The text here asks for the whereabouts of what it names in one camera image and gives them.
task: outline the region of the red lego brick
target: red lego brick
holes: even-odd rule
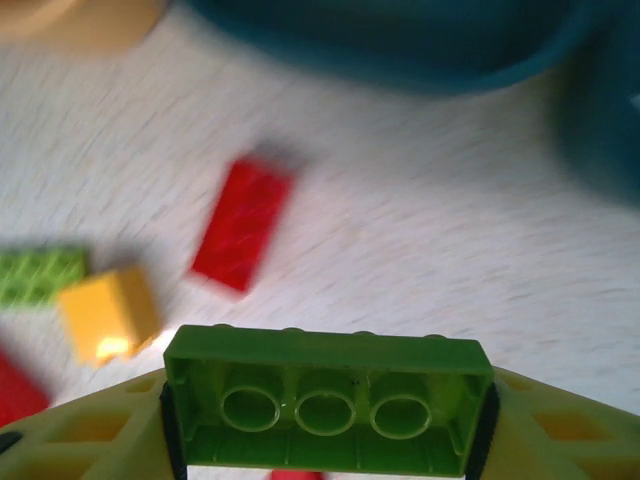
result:
[[[47,407],[47,395],[0,352],[0,427]]]
[[[270,480],[324,480],[324,475],[317,472],[274,470],[269,478]]]
[[[290,173],[257,155],[233,162],[191,271],[245,293],[292,188]]]

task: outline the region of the yellow lego brick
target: yellow lego brick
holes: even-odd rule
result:
[[[109,272],[62,290],[58,303],[83,363],[133,356],[155,338],[161,322],[139,267]]]
[[[640,480],[640,417],[496,368],[482,480]]]
[[[0,454],[0,480],[172,480],[165,382],[158,370],[0,429],[22,435]]]

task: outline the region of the lime green lego brick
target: lime green lego brick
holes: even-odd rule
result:
[[[444,337],[182,326],[164,354],[189,465],[460,477],[494,371]]]
[[[87,274],[87,252],[79,247],[0,252],[0,308],[50,305]]]

